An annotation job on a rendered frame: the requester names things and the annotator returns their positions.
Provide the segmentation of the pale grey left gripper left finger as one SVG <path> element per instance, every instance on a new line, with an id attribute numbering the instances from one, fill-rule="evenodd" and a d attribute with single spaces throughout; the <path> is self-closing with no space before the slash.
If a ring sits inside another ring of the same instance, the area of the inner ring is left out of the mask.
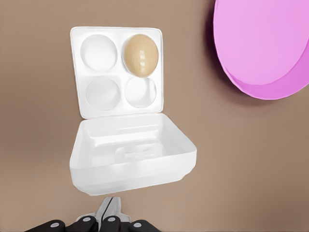
<path id="1" fill-rule="evenodd" d="M 67 226 L 67 232 L 99 232 L 111 200 L 112 197 L 106 197 L 96 212 L 79 216 L 74 223 Z"/>

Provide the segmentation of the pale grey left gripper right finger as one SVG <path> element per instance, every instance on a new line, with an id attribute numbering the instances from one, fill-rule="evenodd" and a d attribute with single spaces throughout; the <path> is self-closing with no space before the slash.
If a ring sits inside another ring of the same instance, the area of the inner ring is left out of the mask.
<path id="1" fill-rule="evenodd" d="M 121 198 L 112 197 L 103 216 L 99 232 L 129 232 L 131 218 L 121 212 Z"/>

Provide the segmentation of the white egg box lid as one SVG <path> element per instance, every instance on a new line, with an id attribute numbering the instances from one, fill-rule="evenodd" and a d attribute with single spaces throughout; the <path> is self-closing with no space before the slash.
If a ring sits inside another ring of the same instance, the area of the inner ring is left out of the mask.
<path id="1" fill-rule="evenodd" d="M 197 148 L 165 115 L 110 116 L 80 123 L 70 157 L 73 185 L 91 196 L 181 180 Z"/>

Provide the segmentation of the white egg box base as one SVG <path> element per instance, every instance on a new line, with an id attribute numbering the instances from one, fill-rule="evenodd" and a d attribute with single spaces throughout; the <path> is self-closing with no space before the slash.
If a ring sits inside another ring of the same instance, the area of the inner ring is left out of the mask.
<path id="1" fill-rule="evenodd" d="M 158 63 L 147 77 L 131 73 L 123 48 L 134 35 L 151 38 Z M 72 60 L 80 114 L 84 119 L 160 113 L 164 106 L 163 35 L 157 28 L 73 27 Z"/>

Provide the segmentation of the brown egg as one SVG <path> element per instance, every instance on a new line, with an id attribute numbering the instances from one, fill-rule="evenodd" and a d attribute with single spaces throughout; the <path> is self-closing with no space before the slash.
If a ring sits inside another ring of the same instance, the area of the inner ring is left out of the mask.
<path id="1" fill-rule="evenodd" d="M 155 71 L 159 52 L 153 39 L 144 34 L 136 34 L 126 40 L 122 56 L 124 65 L 131 74 L 145 78 Z"/>

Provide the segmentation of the pink round plate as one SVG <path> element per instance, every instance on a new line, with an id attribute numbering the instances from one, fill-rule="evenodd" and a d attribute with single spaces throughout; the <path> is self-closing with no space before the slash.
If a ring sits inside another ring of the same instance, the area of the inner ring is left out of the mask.
<path id="1" fill-rule="evenodd" d="M 309 0 L 216 0 L 213 33 L 230 81 L 277 100 L 309 85 Z"/>

